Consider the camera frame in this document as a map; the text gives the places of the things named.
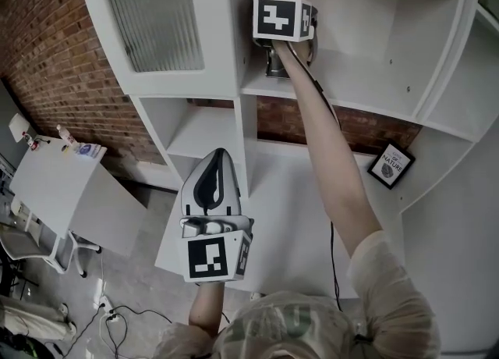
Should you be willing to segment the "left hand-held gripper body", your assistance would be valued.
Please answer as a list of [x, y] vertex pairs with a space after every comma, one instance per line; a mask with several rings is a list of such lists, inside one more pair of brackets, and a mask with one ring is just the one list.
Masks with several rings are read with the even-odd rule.
[[254, 220], [244, 215], [187, 216], [180, 220], [179, 260], [188, 283], [244, 278]]

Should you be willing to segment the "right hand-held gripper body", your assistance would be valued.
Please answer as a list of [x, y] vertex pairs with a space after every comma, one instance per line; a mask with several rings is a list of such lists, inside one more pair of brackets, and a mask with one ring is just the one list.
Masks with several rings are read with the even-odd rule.
[[311, 64], [318, 51], [318, 11], [306, 0], [253, 0], [253, 41], [266, 52], [265, 75], [271, 78], [287, 78], [288, 74], [274, 41], [309, 44]]

